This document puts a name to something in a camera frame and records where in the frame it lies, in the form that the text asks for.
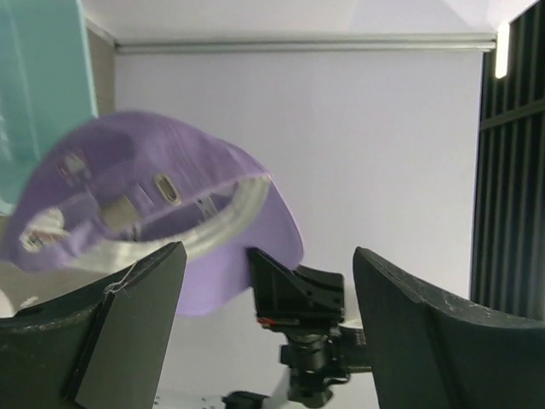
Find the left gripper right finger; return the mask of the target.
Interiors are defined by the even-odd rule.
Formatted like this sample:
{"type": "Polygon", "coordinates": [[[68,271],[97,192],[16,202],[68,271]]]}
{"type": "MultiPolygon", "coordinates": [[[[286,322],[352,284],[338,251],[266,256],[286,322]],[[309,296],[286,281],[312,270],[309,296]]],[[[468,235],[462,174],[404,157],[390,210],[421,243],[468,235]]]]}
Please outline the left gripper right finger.
{"type": "Polygon", "coordinates": [[[381,408],[542,408],[544,324],[417,278],[374,251],[353,279],[381,408]]]}

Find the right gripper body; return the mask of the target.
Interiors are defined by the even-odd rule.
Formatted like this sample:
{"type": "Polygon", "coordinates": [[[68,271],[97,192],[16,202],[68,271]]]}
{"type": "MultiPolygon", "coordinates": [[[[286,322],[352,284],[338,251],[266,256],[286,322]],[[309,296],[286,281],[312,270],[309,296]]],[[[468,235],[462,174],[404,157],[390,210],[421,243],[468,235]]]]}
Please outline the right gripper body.
{"type": "Polygon", "coordinates": [[[261,327],[285,335],[279,362],[286,373],[266,405],[325,405],[332,388],[353,374],[371,372],[364,331],[345,320],[260,320],[261,327]]]}

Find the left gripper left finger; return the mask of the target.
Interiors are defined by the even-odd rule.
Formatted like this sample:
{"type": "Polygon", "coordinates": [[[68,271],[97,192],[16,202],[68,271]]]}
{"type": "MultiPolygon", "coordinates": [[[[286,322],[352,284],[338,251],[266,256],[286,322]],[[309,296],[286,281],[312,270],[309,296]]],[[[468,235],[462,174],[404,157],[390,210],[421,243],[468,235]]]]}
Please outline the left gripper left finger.
{"type": "Polygon", "coordinates": [[[186,252],[166,245],[1,321],[3,408],[151,408],[186,252]]]}

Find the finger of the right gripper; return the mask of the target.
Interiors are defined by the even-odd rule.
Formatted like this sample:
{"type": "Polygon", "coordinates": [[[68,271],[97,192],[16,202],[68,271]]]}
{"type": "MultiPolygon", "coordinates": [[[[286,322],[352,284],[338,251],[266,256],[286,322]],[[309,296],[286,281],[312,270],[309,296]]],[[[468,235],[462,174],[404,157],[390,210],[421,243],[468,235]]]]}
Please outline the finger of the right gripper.
{"type": "Polygon", "coordinates": [[[247,250],[260,320],[342,320],[344,277],[299,266],[293,270],[257,248],[247,250]]]}

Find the purple cap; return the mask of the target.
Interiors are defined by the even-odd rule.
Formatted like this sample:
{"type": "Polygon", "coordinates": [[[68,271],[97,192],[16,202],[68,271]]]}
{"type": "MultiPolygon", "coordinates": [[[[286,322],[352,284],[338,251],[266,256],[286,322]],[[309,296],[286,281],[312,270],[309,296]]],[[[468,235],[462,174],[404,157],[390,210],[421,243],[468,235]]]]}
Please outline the purple cap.
{"type": "Polygon", "coordinates": [[[33,171],[1,257],[43,273],[113,274],[179,242],[178,314],[209,314],[250,286],[249,248],[287,268],[303,241],[272,174],[245,150],[179,119],[115,112],[69,132],[33,171]]]}

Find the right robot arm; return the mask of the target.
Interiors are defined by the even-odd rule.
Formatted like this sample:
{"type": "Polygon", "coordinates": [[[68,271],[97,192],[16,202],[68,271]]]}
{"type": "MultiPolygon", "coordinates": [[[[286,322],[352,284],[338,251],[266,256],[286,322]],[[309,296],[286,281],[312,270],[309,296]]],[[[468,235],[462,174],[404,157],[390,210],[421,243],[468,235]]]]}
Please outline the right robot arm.
{"type": "Polygon", "coordinates": [[[282,333],[279,361],[287,369],[270,395],[234,391],[223,397],[227,408],[322,408],[332,387],[355,373],[370,372],[361,328],[344,325],[345,282],[342,274],[299,266],[290,270],[257,248],[247,251],[262,328],[282,333]]]}

